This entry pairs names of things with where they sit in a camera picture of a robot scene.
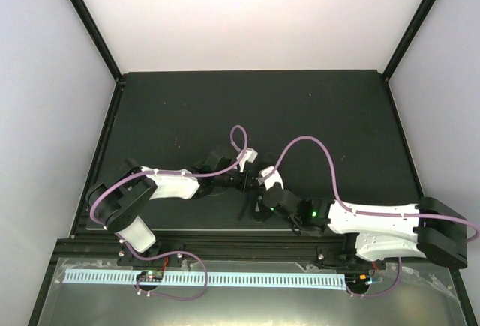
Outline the black sneaker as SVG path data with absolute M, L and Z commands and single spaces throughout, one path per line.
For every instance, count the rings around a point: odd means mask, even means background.
M 253 174 L 258 176 L 260 172 L 276 163 L 278 154 L 273 151 L 267 151 L 259 154 L 257 159 L 253 162 Z M 273 215 L 273 212 L 263 205 L 263 196 L 266 189 L 262 184 L 252 189 L 247 194 L 246 208 L 247 215 L 255 223 L 264 223 Z

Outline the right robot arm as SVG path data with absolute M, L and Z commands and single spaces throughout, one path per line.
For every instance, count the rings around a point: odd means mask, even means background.
M 260 205 L 284 218 L 297 235 L 343 235 L 340 258 L 349 268 L 391 258 L 426 259 L 456 269 L 468 264 L 466 220 L 435 198 L 407 205 L 357 205 L 302 199 L 275 183 L 263 193 Z

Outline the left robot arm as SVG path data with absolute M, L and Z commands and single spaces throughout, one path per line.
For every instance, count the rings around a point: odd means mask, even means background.
M 247 164 L 257 157 L 252 148 L 235 151 L 221 145 L 190 169 L 151 169 L 127 159 L 117 172 L 88 190 L 90 219 L 128 243 L 144 265 L 153 265 L 161 257 L 161 247 L 140 216 L 146 203 L 153 199 L 199 199 L 216 188 L 252 190 L 258 182 Z

